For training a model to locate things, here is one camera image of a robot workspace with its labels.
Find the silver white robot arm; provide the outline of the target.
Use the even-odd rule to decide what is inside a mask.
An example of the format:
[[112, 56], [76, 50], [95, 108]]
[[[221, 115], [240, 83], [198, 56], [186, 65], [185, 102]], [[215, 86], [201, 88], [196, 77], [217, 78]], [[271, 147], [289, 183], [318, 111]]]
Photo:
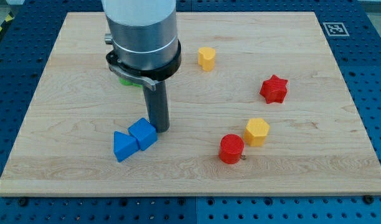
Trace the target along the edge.
[[176, 0], [102, 0], [113, 46], [109, 69], [155, 91], [181, 64]]

